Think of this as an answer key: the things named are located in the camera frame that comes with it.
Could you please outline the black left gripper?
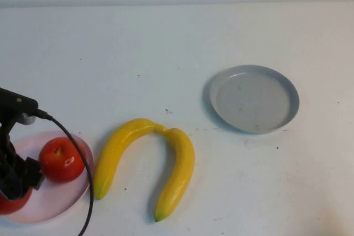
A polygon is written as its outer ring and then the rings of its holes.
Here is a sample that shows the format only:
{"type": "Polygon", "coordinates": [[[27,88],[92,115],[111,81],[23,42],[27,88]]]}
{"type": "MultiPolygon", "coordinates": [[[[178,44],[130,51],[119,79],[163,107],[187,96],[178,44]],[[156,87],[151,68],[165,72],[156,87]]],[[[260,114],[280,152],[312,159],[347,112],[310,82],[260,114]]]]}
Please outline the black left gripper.
{"type": "MultiPolygon", "coordinates": [[[[1,122],[1,194],[7,200],[22,199],[26,192],[20,177],[21,169],[17,165],[18,159],[19,156],[10,141],[6,123],[1,122]]],[[[39,190],[44,181],[40,162],[27,157],[26,166],[28,186],[39,190]]]]}

